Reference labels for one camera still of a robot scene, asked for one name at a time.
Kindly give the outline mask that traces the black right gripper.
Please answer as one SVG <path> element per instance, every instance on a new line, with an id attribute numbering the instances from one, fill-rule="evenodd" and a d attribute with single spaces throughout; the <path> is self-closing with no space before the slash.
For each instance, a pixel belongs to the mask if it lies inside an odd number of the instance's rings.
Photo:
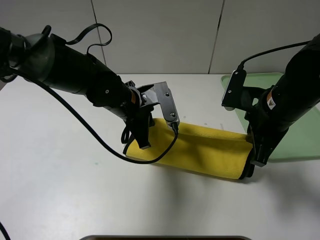
<path id="1" fill-rule="evenodd" d="M 290 127 L 290 87 L 245 87 L 240 103 L 253 140 L 250 163 L 264 167 Z"/>

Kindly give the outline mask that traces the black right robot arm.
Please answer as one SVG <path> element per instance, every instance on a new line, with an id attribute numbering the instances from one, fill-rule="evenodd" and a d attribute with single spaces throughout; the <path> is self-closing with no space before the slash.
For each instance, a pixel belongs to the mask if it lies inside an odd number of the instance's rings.
<path id="1" fill-rule="evenodd" d="M 296 53 L 278 82 L 245 114 L 253 143 L 250 163 L 263 167 L 289 128 L 320 101 L 320 37 Z"/>

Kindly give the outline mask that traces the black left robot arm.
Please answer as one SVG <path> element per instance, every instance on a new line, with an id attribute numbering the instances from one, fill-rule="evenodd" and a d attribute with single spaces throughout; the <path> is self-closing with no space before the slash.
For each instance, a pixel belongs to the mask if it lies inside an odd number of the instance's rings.
<path id="1" fill-rule="evenodd" d="M 96 57 L 70 48 L 63 38 L 50 31 L 46 26 L 42 33 L 24 37 L 1 28 L 0 80 L 9 83 L 20 76 L 85 96 L 93 106 L 105 108 L 125 122 L 123 144 L 131 134 L 141 149 L 149 148 L 153 107 L 143 107 L 142 93 L 135 84 L 124 83 Z"/>

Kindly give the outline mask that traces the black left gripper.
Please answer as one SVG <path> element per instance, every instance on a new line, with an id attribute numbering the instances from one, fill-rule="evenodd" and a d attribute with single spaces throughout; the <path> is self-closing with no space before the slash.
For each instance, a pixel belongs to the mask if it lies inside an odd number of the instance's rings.
<path id="1" fill-rule="evenodd" d="M 152 111 L 154 110 L 155 100 L 151 100 L 147 96 L 147 91 L 151 90 L 155 84 L 147 84 L 136 87 L 135 83 L 130 80 L 125 85 L 132 92 L 132 102 L 135 104 L 131 115 L 125 120 L 125 128 L 123 130 L 123 139 L 129 140 L 131 133 L 138 143 L 140 149 L 149 148 L 149 128 L 154 126 Z"/>

